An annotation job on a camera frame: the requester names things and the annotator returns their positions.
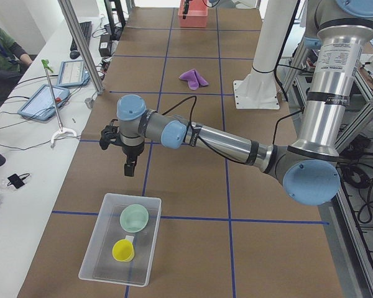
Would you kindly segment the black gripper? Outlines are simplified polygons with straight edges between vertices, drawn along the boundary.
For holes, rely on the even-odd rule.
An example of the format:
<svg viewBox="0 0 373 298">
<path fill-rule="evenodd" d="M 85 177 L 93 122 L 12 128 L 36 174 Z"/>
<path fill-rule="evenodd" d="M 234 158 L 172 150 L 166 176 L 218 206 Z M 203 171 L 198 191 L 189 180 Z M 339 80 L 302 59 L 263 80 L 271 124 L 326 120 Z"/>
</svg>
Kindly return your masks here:
<svg viewBox="0 0 373 298">
<path fill-rule="evenodd" d="M 122 151 L 126 155 L 124 175 L 127 177 L 134 177 L 135 165 L 137 164 L 138 156 L 144 151 L 144 144 L 140 143 L 136 146 L 124 145 Z"/>
</svg>

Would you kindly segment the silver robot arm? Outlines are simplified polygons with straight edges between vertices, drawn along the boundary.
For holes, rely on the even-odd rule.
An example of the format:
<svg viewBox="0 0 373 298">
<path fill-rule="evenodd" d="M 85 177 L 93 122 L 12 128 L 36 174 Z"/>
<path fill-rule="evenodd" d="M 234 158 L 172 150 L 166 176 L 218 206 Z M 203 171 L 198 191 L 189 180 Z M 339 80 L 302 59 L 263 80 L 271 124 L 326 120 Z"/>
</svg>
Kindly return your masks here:
<svg viewBox="0 0 373 298">
<path fill-rule="evenodd" d="M 295 201 L 320 205 L 341 186 L 336 170 L 336 137 L 364 45 L 373 38 L 373 1 L 309 1 L 303 44 L 319 50 L 297 139 L 287 146 L 264 145 L 253 137 L 268 131 L 265 118 L 277 108 L 275 73 L 295 16 L 296 1 L 271 1 L 251 72 L 234 82 L 238 110 L 231 131 L 159 113 L 138 95 L 117 102 L 117 140 L 126 154 L 124 173 L 133 176 L 146 139 L 177 149 L 182 143 L 206 147 L 238 164 L 255 166 L 278 181 Z"/>
</svg>

